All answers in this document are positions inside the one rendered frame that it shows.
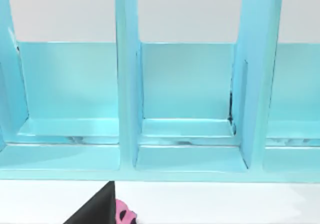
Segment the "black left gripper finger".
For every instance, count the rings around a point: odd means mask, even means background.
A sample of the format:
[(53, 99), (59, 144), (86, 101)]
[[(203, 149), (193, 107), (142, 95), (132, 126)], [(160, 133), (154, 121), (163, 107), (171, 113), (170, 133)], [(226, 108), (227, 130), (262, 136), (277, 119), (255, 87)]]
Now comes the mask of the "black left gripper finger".
[(115, 182), (109, 181), (63, 224), (116, 224)]

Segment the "pink and black object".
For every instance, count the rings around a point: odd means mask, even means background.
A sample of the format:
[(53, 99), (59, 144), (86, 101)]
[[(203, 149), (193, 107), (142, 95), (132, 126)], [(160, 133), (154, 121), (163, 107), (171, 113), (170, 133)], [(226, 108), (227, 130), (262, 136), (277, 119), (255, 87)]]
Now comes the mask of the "pink and black object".
[(115, 221), (116, 224), (138, 224), (137, 223), (137, 214), (130, 210), (125, 202), (116, 199), (116, 215)]

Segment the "light blue rack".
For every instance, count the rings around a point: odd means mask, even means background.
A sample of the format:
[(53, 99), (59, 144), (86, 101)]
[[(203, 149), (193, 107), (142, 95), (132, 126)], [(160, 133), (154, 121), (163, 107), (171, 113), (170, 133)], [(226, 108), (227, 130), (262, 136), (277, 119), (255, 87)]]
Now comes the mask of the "light blue rack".
[(241, 0), (235, 43), (27, 42), (0, 0), (0, 179), (320, 183), (320, 43)]

